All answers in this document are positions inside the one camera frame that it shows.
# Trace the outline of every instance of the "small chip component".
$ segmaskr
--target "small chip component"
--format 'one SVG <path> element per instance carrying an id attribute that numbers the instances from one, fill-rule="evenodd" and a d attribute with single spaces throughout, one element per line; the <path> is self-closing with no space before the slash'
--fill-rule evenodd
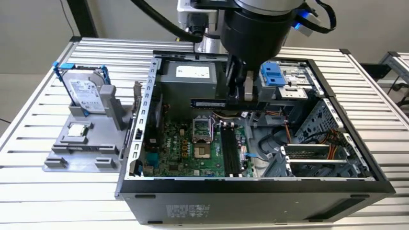
<path id="1" fill-rule="evenodd" d="M 195 144 L 195 158 L 211 158 L 211 145 L 204 143 Z"/>
<path id="2" fill-rule="evenodd" d="M 87 126 L 82 124 L 74 124 L 68 130 L 68 137 L 83 137 L 87 131 Z"/>
<path id="3" fill-rule="evenodd" d="M 170 164 L 170 171 L 178 171 L 179 165 L 178 164 Z"/>

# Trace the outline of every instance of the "slotted aluminum surface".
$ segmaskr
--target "slotted aluminum surface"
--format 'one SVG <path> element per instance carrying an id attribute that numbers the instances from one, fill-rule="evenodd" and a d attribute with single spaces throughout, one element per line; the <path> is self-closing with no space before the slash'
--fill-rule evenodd
<path id="1" fill-rule="evenodd" d="M 191 43 L 84 38 L 60 62 L 108 66 L 124 104 L 134 81 L 144 81 L 152 50 L 192 50 Z M 349 55 L 336 49 L 284 47 L 280 57 L 311 58 L 345 107 L 397 194 L 333 224 L 195 225 L 166 229 L 409 229 L 409 132 L 396 111 Z M 48 72 L 0 143 L 0 229 L 142 229 L 124 201 L 115 200 L 116 173 L 43 172 L 42 165 L 68 117 L 70 98 Z"/>

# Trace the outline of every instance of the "metal frame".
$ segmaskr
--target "metal frame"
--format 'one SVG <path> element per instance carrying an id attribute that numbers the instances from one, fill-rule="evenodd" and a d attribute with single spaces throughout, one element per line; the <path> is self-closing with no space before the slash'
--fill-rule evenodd
<path id="1" fill-rule="evenodd" d="M 72 16 L 79 28 L 79 33 L 83 37 L 99 37 L 95 28 L 95 20 L 90 11 L 87 0 L 67 0 Z"/>
<path id="2" fill-rule="evenodd" d="M 82 63 L 96 67 L 107 64 L 111 70 L 112 84 L 119 87 L 119 99 L 123 104 L 132 104 L 134 101 L 130 100 L 130 97 L 134 96 L 134 84 L 131 82 L 142 81 L 146 86 L 154 49 L 190 52 L 192 44 L 84 38 L 68 44 L 59 61 L 60 63 Z M 254 224 L 246 225 L 246 228 L 408 229 L 409 131 L 405 120 L 396 109 L 389 107 L 385 95 L 377 87 L 372 84 L 363 84 L 368 77 L 364 74 L 365 71 L 357 69 L 357 65 L 353 65 L 340 50 L 284 47 L 279 57 L 315 60 L 333 89 L 337 101 L 344 107 L 397 194 L 336 223 L 286 226 Z M 0 169 L 3 194 L 0 201 L 8 202 L 7 212 L 3 216 L 10 217 L 6 222 L 20 222 L 19 228 L 24 226 L 31 228 L 83 228 L 84 224 L 88 228 L 138 228 L 140 227 L 139 223 L 132 221 L 134 214 L 128 208 L 122 209 L 120 215 L 119 212 L 112 211 L 112 205 L 126 206 L 124 201 L 114 201 L 112 198 L 118 181 L 116 173 L 54 174 L 42 170 L 44 157 L 48 155 L 70 113 L 67 109 L 70 97 L 62 93 L 63 91 L 63 85 L 55 79 L 51 70 L 0 138 L 0 165 L 4 166 Z M 377 110 L 376 107 L 367 107 L 375 104 L 379 108 L 387 109 Z M 385 120 L 396 121 L 396 123 L 393 125 L 379 124 Z M 16 188 L 32 192 L 18 193 Z M 32 212 L 30 208 L 38 210 L 38 207 L 44 207 L 42 212 Z M 10 208 L 19 208 L 19 213 L 12 212 Z M 226 225 L 200 225 L 202 229 L 226 227 Z M 240 224 L 228 227 L 231 229 L 244 228 Z"/>
<path id="3" fill-rule="evenodd" d="M 380 63 L 388 65 L 397 73 L 399 77 L 403 78 L 403 80 L 407 83 L 409 83 L 409 53 L 388 52 L 388 54 L 381 59 Z M 409 89 L 405 93 L 405 97 L 403 98 L 401 102 L 399 102 L 397 104 L 408 102 L 407 100 L 408 95 L 409 95 Z"/>

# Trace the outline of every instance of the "black cable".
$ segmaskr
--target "black cable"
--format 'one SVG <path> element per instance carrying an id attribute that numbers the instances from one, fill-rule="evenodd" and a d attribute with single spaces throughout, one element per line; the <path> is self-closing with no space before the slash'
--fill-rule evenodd
<path id="1" fill-rule="evenodd" d="M 389 95 L 389 93 L 391 93 L 391 90 L 392 90 L 392 88 L 393 88 L 393 86 L 395 86 L 395 84 L 396 84 L 399 78 L 400 78 L 400 76 L 397 76 L 397 78 L 395 79 L 395 82 L 393 82 L 393 84 L 392 84 L 392 86 L 391 86 L 391 89 L 388 90 L 388 93 L 387 93 L 388 95 Z"/>
<path id="2" fill-rule="evenodd" d="M 268 141 L 268 139 L 272 138 L 274 141 L 275 141 L 275 142 L 278 143 L 278 145 L 280 145 L 280 146 L 287 145 L 287 142 L 282 141 L 282 140 L 275 136 L 282 130 L 284 130 L 284 127 L 283 127 L 283 126 L 274 128 L 272 131 L 271 131 L 271 134 L 266 135 L 266 136 L 259 140 L 259 142 L 258 142 L 258 147 L 259 147 L 259 150 L 260 150 L 264 154 L 270 154 L 270 152 L 266 151 L 266 150 L 263 149 L 263 146 L 262 146 L 263 143 L 264 143 L 266 141 Z"/>
<path id="3" fill-rule="evenodd" d="M 311 140 L 308 140 L 308 141 L 305 141 L 305 142 L 303 142 L 304 144 L 309 144 L 309 143 L 312 143 L 312 142 L 315 142 L 316 144 L 320 144 L 320 141 L 319 141 L 319 139 L 316 139 L 316 138 L 312 138 Z"/>
<path id="4" fill-rule="evenodd" d="M 309 138 L 312 138 L 312 137 L 315 137 L 315 136 L 320 136 L 320 135 L 323 135 L 323 134 L 328 134 L 328 132 L 327 132 L 327 131 L 325 131 L 325 132 L 317 132 L 317 133 L 309 135 L 309 136 L 304 139 L 304 141 L 301 142 L 301 144 L 307 144 L 307 143 L 308 143 L 307 140 L 308 140 Z"/>
<path id="5" fill-rule="evenodd" d="M 323 33 L 323 34 L 328 34 L 331 31 L 333 31 L 337 27 L 337 17 L 335 15 L 335 11 L 333 8 L 331 7 L 331 5 L 325 4 L 324 2 L 321 2 L 321 0 L 315 0 L 317 2 L 317 4 L 325 9 L 328 17 L 331 19 L 331 27 L 325 28 L 315 23 L 312 23 L 311 21 L 308 21 L 305 18 L 303 18 L 300 15 L 296 16 L 296 21 L 304 25 L 307 28 L 309 28 L 311 30 Z"/>
<path id="6" fill-rule="evenodd" d="M 404 105 L 408 105 L 409 101 L 400 101 L 399 103 L 396 103 L 397 107 L 403 107 Z"/>
<path id="7" fill-rule="evenodd" d="M 206 34 L 206 37 L 215 39 L 215 40 L 220 40 L 220 35 L 215 35 L 215 34 Z"/>
<path id="8" fill-rule="evenodd" d="M 67 20 L 67 23 L 68 23 L 68 26 L 70 26 L 70 29 L 71 29 L 71 32 L 72 32 L 72 36 L 75 36 L 75 30 L 72 29 L 72 26 L 71 26 L 71 23 L 70 23 L 70 20 L 68 20 L 68 17 L 67 17 L 67 13 L 66 13 L 66 9 L 64 9 L 63 0 L 60 0 L 60 3 L 62 3 L 62 8 L 63 8 L 64 17 L 66 17 L 66 20 Z"/>
<path id="9" fill-rule="evenodd" d="M 259 142 L 258 142 L 259 150 L 260 150 L 266 155 L 270 154 L 270 152 L 266 151 L 266 150 L 263 149 L 262 144 L 263 144 L 263 142 L 266 142 L 271 137 L 272 137 L 272 135 L 268 134 L 268 135 L 266 135 L 266 136 L 259 140 Z"/>
<path id="10" fill-rule="evenodd" d="M 8 120 L 4 120 L 3 118 L 0 118 L 0 121 L 4 121 L 6 123 L 11 124 L 11 122 Z"/>
<path id="11" fill-rule="evenodd" d="M 200 43 L 204 39 L 203 36 L 195 35 L 180 29 L 154 8 L 144 0 L 131 0 L 140 10 L 156 21 L 176 37 L 194 43 Z"/>

